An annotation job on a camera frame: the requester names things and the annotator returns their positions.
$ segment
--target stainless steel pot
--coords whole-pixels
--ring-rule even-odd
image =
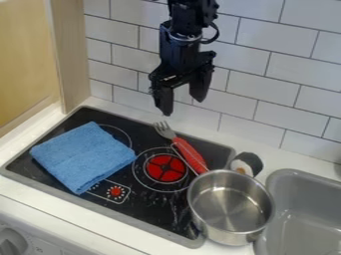
[[[255,241],[274,211],[271,195],[261,183],[231,170],[212,170],[197,177],[187,200],[202,234],[233,246]]]

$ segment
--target toy stove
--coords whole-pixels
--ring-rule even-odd
[[[80,196],[32,158],[31,146],[9,163],[2,174],[186,247],[199,247],[203,238],[191,223],[186,202],[186,190],[196,175],[171,146],[171,141],[159,136],[152,126],[81,108],[35,144],[88,122],[96,122],[131,147],[137,159]],[[195,147],[209,169],[225,168],[234,156],[229,147],[178,136]]]

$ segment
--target white tile wall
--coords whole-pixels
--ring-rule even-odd
[[[219,15],[219,18],[215,20],[214,23],[219,27],[220,30],[220,37],[218,40],[226,43],[234,43],[239,18]],[[212,38],[214,35],[215,30],[212,28],[204,29],[203,31],[204,38]]]
[[[158,52],[159,43],[159,30],[140,27],[140,49]]]
[[[89,61],[89,76],[98,81],[130,89],[138,87],[138,72],[96,61]]]
[[[273,53],[267,76],[339,92],[341,66]]]
[[[212,76],[210,87],[215,90],[225,91],[227,86],[229,70],[223,68],[215,68]]]
[[[255,120],[280,128],[322,135],[328,118],[293,108],[260,102]]]
[[[336,141],[341,141],[341,120],[331,118],[328,129],[323,137],[328,139],[333,139]]]
[[[93,39],[87,39],[87,46],[89,59],[107,63],[112,62],[110,43],[105,43]]]
[[[141,0],[112,0],[114,20],[158,28],[168,18],[169,9],[165,4]]]
[[[160,63],[158,54],[119,45],[113,45],[112,47],[113,64],[149,73]]]
[[[237,117],[252,119],[256,100],[210,90],[202,103],[194,102],[194,105]]]
[[[113,100],[113,85],[90,80],[91,95],[103,100]]]
[[[296,108],[341,118],[341,94],[302,87]]]
[[[341,143],[307,134],[287,131],[282,148],[327,161],[341,163]]]
[[[241,19],[237,43],[240,45],[309,57],[317,31],[270,22]]]
[[[269,53],[265,51],[218,42],[202,48],[217,53],[214,59],[217,66],[256,75],[264,74],[269,57]]]
[[[138,45],[136,26],[92,16],[86,16],[85,23],[87,37],[131,47]]]
[[[239,72],[231,72],[228,92],[258,100],[293,107],[299,85],[258,77]]]
[[[341,32],[341,2],[334,0],[286,0],[281,22]]]
[[[211,90],[198,103],[176,89],[167,120],[341,163],[341,1],[218,2],[220,38],[202,47],[217,52]],[[161,114],[148,73],[160,62],[165,3],[85,0],[95,97]]]
[[[220,12],[261,20],[278,21],[283,0],[218,0]]]
[[[313,58],[341,64],[341,35],[321,32]]]
[[[276,147],[279,147],[284,135],[283,128],[270,127],[227,115],[222,116],[219,131]]]
[[[84,0],[84,13],[109,18],[109,1],[110,0]]]

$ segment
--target metal sink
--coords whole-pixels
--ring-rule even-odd
[[[256,255],[341,254],[341,182],[284,169],[266,186],[275,216],[254,244]]]

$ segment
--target blue cloth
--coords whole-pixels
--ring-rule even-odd
[[[31,155],[64,185],[82,194],[136,159],[132,149],[96,123],[88,123],[32,147]]]

